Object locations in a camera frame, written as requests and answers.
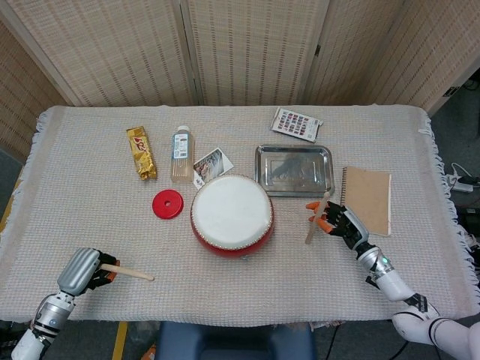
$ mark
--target spiral notebook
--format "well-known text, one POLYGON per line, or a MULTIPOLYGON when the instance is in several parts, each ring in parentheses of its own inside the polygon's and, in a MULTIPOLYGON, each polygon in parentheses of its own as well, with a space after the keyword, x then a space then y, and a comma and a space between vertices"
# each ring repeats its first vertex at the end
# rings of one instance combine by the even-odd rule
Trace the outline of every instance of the spiral notebook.
POLYGON ((343 168, 341 204, 351 208, 370 233, 390 235, 391 180, 388 172, 343 168))

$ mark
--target wooden stick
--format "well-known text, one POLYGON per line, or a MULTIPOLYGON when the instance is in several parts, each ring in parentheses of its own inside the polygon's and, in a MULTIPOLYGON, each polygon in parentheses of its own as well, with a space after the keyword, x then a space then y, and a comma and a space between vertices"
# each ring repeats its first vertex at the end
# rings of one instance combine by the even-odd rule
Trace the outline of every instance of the wooden stick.
POLYGON ((116 265, 102 264, 100 269, 107 270, 108 272, 116 272, 117 274, 124 274, 131 276, 132 278, 145 279, 148 281, 153 281, 155 278, 151 275, 144 274, 143 272, 132 270, 131 268, 122 268, 116 265))
POLYGON ((313 218, 312 224, 310 225, 310 230, 308 231, 307 238, 305 239, 305 244, 310 244, 314 238, 314 234, 317 231, 317 220, 322 216, 325 207, 327 206, 327 201, 330 199, 330 193, 326 191, 323 194, 323 198, 320 199, 320 204, 318 205, 318 211, 313 218))

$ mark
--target robotic arm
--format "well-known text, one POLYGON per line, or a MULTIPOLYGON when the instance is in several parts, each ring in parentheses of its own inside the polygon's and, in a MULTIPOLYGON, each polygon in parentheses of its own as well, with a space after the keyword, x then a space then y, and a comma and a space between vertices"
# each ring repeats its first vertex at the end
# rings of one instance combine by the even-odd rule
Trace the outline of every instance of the robotic arm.
MULTIPOLYGON (((317 212, 318 202, 307 205, 317 212)), ((369 233, 352 210, 328 202, 318 218, 319 227, 333 236, 340 236, 358 262, 369 272, 367 282, 378 288, 392 302, 405 302, 405 311, 396 313, 392 322, 398 333, 408 341, 434 345, 456 359, 480 359, 480 323, 471 328, 441 317, 427 298, 411 290, 401 279, 390 259, 375 245, 368 243, 369 233)))
POLYGON ((115 272, 100 269, 102 264, 119 265, 119 261, 90 247, 76 251, 57 280, 59 291, 48 295, 38 306, 30 328, 12 352, 13 360, 43 357, 74 310, 75 297, 87 289, 109 284, 115 278, 115 272))

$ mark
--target tablecloth fringe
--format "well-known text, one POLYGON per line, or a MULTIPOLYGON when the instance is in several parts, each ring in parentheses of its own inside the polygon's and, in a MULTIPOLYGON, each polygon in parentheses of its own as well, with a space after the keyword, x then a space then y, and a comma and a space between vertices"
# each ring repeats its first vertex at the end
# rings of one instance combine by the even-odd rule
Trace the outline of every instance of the tablecloth fringe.
POLYGON ((473 265, 473 258, 470 255, 470 247, 468 245, 469 236, 468 232, 458 223, 457 210, 455 204, 450 200, 450 185, 447 182, 445 174, 445 164, 443 159, 439 156, 438 146, 435 143, 435 134, 432 131, 431 120, 428 118, 427 113, 423 115, 424 128, 418 130, 419 133, 427 135, 431 139, 431 146, 434 156, 434 171, 439 176, 443 193, 445 194, 445 210, 448 212, 448 216, 453 220, 448 226, 454 227, 454 231, 457 234, 458 243, 461 246, 461 259, 463 260, 463 272, 466 275, 466 279, 472 284, 474 290, 469 294, 472 299, 472 304, 476 304, 477 311, 480 311, 480 289, 478 287, 479 279, 475 272, 475 266, 473 265))
POLYGON ((20 173, 20 183, 19 186, 16 190, 13 191, 12 197, 12 207, 10 210, 10 215, 7 218, 7 222, 5 224, 4 230, 0 234, 0 257, 2 256, 3 252, 8 249, 8 244, 7 240, 10 241, 10 239, 13 238, 12 236, 12 231, 13 231, 13 222, 11 219, 17 218, 17 212, 19 211, 20 208, 20 203, 22 202, 23 198, 23 188, 24 188, 24 181, 30 176, 30 172, 32 171, 32 163, 34 161, 35 155, 38 153, 38 149, 40 148, 41 145, 41 140, 44 138, 44 131, 47 128, 47 125, 50 121, 50 111, 52 111, 52 108, 42 112, 40 116, 37 119, 37 132, 34 133, 33 139, 32 139, 32 144, 31 144, 31 151, 30 155, 27 157, 27 161, 25 162, 25 166, 22 169, 22 172, 20 173))

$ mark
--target red lid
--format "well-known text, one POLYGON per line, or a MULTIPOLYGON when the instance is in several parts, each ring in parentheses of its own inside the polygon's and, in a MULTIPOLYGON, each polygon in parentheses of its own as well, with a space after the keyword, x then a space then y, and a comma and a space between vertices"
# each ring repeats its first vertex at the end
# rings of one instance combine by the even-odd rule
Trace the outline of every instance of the red lid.
POLYGON ((173 219, 183 210, 183 198, 178 191, 163 190, 153 198, 151 208, 162 219, 173 219))

